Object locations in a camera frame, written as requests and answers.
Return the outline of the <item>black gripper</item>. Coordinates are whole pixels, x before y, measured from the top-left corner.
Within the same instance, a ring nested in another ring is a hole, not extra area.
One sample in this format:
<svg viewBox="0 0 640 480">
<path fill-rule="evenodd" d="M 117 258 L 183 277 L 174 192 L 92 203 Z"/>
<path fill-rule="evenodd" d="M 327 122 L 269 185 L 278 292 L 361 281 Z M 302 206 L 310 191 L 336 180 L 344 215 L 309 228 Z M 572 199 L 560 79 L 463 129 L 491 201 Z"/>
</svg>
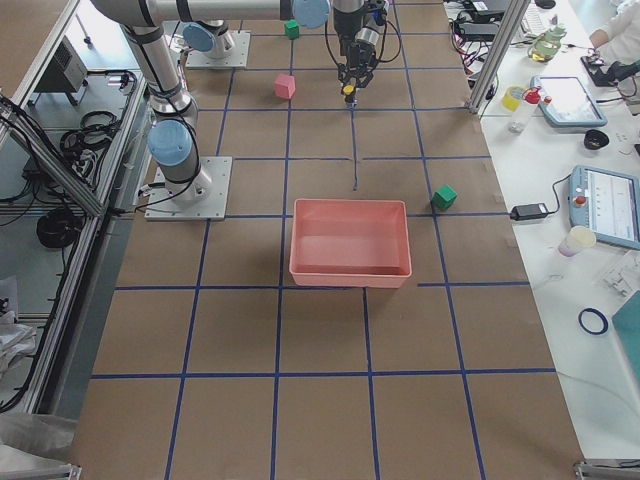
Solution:
<svg viewBox="0 0 640 480">
<path fill-rule="evenodd" d="M 340 54 L 345 62 L 338 64 L 338 79 L 342 86 L 366 88 L 375 70 L 375 46 L 365 41 L 340 41 Z"/>
</svg>

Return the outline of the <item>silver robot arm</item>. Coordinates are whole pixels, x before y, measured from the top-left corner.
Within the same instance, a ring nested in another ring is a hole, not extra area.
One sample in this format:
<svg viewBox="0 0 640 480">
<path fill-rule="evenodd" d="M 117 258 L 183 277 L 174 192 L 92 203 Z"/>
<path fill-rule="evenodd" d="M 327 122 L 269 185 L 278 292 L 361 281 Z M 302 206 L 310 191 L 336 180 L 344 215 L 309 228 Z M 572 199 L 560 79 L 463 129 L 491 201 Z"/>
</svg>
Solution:
<svg viewBox="0 0 640 480">
<path fill-rule="evenodd" d="M 95 1 L 94 7 L 120 24 L 153 94 L 165 99 L 185 91 L 163 39 L 165 21 L 295 20 L 319 28 L 333 19 L 346 62 L 343 84 L 368 85 L 380 59 L 376 43 L 386 24 L 384 1 Z"/>
<path fill-rule="evenodd" d="M 122 25 L 121 29 L 145 77 L 156 116 L 147 140 L 148 149 L 164 176 L 161 183 L 164 197 L 156 202 L 187 205 L 213 194 L 225 199 L 229 184 L 216 186 L 208 171 L 209 165 L 199 155 L 198 108 L 173 63 L 164 29 L 128 25 Z"/>
</svg>

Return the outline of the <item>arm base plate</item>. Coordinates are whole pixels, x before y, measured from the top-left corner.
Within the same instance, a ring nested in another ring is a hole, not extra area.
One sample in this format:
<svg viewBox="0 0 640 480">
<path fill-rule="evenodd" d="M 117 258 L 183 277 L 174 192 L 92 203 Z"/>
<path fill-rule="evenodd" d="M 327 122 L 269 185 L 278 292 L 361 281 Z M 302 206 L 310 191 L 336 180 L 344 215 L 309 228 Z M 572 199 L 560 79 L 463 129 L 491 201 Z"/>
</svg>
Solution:
<svg viewBox="0 0 640 480">
<path fill-rule="evenodd" d="M 231 69 L 247 66 L 251 32 L 227 30 L 213 35 L 194 25 L 184 35 L 188 46 L 186 67 L 190 69 Z"/>
<path fill-rule="evenodd" d="M 159 167 L 154 181 L 162 186 L 149 196 L 150 207 L 145 209 L 148 221 L 222 221 L 226 217 L 233 159 L 227 156 L 200 158 L 201 170 L 189 188 L 165 181 Z"/>
</svg>

